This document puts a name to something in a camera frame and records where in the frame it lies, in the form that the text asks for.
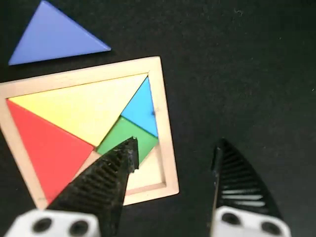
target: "screw hole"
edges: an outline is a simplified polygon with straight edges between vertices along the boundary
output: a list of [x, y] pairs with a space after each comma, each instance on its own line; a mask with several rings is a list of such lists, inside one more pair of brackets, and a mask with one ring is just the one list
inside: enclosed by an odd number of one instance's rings
[[35, 233], [42, 233], [44, 231], [47, 231], [49, 227], [51, 226], [51, 219], [50, 218], [42, 218], [35, 222], [33, 225], [33, 231]]
[[72, 236], [83, 236], [88, 231], [88, 223], [86, 221], [76, 221], [74, 222], [70, 229], [69, 233]]
[[270, 233], [272, 235], [275, 235], [275, 236], [281, 235], [280, 228], [276, 224], [273, 224], [271, 222], [263, 222], [261, 224], [261, 229], [263, 231], [265, 231], [267, 233]]
[[231, 225], [240, 225], [241, 224], [239, 218], [235, 214], [232, 214], [232, 213], [225, 213], [222, 216], [222, 221], [225, 221]]

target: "light blue triangle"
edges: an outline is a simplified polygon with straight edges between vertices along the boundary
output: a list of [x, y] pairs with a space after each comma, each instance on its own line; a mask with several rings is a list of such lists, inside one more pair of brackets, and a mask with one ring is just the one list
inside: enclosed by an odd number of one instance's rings
[[111, 48], [47, 1], [41, 1], [9, 65], [109, 51]]
[[121, 114], [127, 120], [158, 137], [149, 79], [146, 78]]

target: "red triangle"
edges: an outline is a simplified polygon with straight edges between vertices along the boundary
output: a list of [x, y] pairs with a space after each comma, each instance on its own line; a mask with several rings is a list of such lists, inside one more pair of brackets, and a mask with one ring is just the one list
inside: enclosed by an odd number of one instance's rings
[[48, 203], [72, 181], [93, 146], [6, 100]]

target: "wooden frame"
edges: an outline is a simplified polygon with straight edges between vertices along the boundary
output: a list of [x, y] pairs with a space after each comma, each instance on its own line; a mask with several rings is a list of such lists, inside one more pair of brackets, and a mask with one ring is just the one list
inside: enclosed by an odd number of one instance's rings
[[[124, 200], [124, 205], [127, 205], [179, 192], [159, 57], [130, 60], [0, 84], [0, 128], [37, 208], [46, 208], [47, 201], [10, 114], [6, 98], [144, 73], [149, 76], [159, 138], [159, 144], [150, 154], [158, 157], [162, 177], [159, 183], [127, 190]], [[91, 154], [88, 162], [93, 162], [97, 158], [96, 154]]]

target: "black background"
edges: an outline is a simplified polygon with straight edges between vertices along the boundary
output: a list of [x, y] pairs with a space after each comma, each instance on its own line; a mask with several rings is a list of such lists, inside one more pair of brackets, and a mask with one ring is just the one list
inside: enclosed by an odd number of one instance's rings
[[[8, 67], [39, 0], [3, 0], [1, 81], [161, 56], [180, 194], [124, 207], [119, 236], [206, 236], [220, 137], [261, 175], [293, 236], [314, 236], [313, 0], [50, 2], [113, 51]], [[0, 185], [2, 235], [34, 208], [2, 136]]]

